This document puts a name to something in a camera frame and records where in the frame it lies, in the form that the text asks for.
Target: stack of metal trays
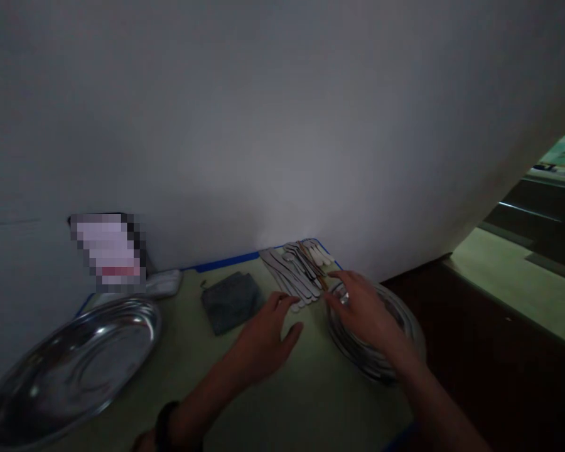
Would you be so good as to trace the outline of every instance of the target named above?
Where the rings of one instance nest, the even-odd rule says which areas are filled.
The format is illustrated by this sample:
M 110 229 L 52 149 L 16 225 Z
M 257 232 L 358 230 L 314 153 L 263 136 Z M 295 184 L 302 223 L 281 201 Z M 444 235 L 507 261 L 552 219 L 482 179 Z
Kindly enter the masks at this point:
M 404 302 L 392 291 L 380 284 L 373 284 L 379 294 L 382 303 L 385 303 L 387 311 L 393 316 L 406 337 L 413 342 L 423 362 L 426 359 L 425 337 L 422 333 L 414 314 L 408 309 Z M 329 289 L 329 292 L 341 299 L 343 304 L 349 302 L 347 290 L 342 282 Z M 327 305 L 328 329 L 335 342 L 341 350 L 360 371 L 370 380 L 391 385 L 397 382 L 396 373 L 391 364 L 374 347 L 356 337 L 341 323 L 341 319 L 335 311 Z

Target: white wall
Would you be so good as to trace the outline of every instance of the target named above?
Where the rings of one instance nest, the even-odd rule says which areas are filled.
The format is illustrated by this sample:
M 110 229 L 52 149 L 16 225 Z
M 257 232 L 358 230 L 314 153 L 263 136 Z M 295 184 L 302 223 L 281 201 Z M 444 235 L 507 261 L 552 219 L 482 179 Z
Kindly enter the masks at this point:
M 564 131 L 565 1 L 0 2 L 0 375 L 92 290 L 71 213 L 142 214 L 161 269 L 315 236 L 383 279 Z

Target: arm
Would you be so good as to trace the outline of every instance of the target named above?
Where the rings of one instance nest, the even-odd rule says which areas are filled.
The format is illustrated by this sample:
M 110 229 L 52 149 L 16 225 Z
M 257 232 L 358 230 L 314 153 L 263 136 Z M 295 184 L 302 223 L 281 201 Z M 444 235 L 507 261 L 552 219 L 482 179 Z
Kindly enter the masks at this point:
M 274 292 L 249 320 L 237 341 L 169 417 L 169 439 L 180 451 L 196 451 L 203 436 L 232 400 L 252 384 L 277 371 L 299 339 L 302 323 L 281 341 L 284 317 L 298 298 Z M 154 429 L 136 440 L 138 452 L 153 452 Z
M 326 293 L 327 303 L 347 328 L 386 356 L 419 424 L 432 441 L 448 451 L 489 452 L 489 445 L 420 361 L 372 285 L 356 272 L 333 272 L 330 276 L 343 281 L 350 303 L 344 306 Z

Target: floor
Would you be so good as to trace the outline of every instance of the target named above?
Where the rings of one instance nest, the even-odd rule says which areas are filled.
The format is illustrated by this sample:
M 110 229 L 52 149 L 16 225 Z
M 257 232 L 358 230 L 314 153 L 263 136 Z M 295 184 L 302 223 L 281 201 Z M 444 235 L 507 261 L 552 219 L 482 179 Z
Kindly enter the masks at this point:
M 565 342 L 434 262 L 386 281 L 428 364 L 495 451 L 565 451 Z M 400 451 L 435 450 L 418 426 Z
M 565 278 L 527 261 L 531 253 L 476 228 L 445 264 L 565 340 Z

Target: small metal container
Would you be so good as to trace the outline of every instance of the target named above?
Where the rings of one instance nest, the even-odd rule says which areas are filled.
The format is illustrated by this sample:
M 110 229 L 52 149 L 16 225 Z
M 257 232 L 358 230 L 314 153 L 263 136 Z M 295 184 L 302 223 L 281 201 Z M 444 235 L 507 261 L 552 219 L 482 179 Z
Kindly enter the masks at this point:
M 159 308 L 134 297 L 104 304 L 52 333 L 0 381 L 0 451 L 40 448 L 98 415 L 160 333 Z

